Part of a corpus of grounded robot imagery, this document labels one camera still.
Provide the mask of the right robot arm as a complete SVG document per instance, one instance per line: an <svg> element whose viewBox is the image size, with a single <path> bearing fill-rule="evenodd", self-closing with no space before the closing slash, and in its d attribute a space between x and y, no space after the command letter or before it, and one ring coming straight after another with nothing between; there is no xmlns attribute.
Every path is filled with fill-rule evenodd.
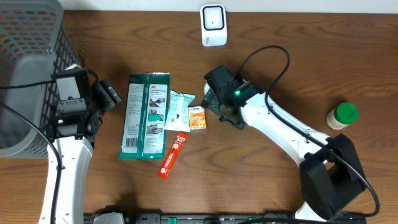
<svg viewBox="0 0 398 224"><path fill-rule="evenodd" d="M344 210L365 191L365 178L353 142L318 132L283 110L252 82L232 76L223 65L208 72L201 106L237 129L251 126L274 141L299 166L304 204L294 218L337 223L365 223Z"/></svg>

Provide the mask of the green lid white jar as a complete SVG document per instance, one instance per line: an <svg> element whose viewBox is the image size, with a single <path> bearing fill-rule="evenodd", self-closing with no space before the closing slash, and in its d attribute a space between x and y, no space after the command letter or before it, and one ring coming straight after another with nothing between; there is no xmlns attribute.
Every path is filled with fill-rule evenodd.
<svg viewBox="0 0 398 224"><path fill-rule="evenodd" d="M326 123L331 129L342 130L358 120L359 111L354 104L344 102L332 109L326 116Z"/></svg>

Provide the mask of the green white gloves packet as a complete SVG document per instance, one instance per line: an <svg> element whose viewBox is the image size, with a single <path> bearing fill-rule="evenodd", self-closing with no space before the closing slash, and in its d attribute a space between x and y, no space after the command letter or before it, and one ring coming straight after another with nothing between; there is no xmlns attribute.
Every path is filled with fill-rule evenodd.
<svg viewBox="0 0 398 224"><path fill-rule="evenodd" d="M169 84L169 73L129 76L120 159L164 157Z"/></svg>

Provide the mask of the light green snack packet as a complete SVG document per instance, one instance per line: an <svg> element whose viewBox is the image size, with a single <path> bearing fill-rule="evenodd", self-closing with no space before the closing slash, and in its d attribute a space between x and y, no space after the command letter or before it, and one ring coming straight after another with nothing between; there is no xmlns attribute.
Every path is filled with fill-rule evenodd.
<svg viewBox="0 0 398 224"><path fill-rule="evenodd" d="M165 121L165 130L190 132L188 107L195 95L170 91L169 110Z"/></svg>

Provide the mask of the small orange box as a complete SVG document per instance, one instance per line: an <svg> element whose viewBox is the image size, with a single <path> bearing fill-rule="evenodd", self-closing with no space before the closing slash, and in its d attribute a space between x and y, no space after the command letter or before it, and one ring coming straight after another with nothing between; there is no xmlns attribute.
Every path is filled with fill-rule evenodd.
<svg viewBox="0 0 398 224"><path fill-rule="evenodd" d="M206 129L205 109L201 106L194 106L188 108L190 129Z"/></svg>

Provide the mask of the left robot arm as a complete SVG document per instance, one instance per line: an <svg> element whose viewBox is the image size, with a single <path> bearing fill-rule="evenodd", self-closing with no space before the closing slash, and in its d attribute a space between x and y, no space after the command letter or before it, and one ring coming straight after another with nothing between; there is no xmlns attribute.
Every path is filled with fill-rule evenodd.
<svg viewBox="0 0 398 224"><path fill-rule="evenodd" d="M47 130L49 169L40 223L83 223L86 176L105 112L121 102L109 80L73 64L58 73L58 115Z"/></svg>

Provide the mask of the red white snack packet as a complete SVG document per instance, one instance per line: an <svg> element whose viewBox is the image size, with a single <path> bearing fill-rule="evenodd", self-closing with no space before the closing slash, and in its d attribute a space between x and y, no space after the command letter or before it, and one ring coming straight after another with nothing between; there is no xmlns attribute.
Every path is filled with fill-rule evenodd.
<svg viewBox="0 0 398 224"><path fill-rule="evenodd" d="M174 143L172 144L164 162L162 163L157 176L162 179L167 179L185 141L188 139L188 134L179 132L177 137L175 138Z"/></svg>

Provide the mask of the white blue label jar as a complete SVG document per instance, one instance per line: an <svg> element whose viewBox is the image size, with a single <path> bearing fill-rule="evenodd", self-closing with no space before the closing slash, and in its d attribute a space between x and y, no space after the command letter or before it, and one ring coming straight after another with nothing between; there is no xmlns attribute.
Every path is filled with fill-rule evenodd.
<svg viewBox="0 0 398 224"><path fill-rule="evenodd" d="M204 86L204 91L203 91L203 92L204 92L204 95L207 94L209 90L210 90L210 86L209 86L209 84L206 82L206 83L205 83L205 86Z"/></svg>

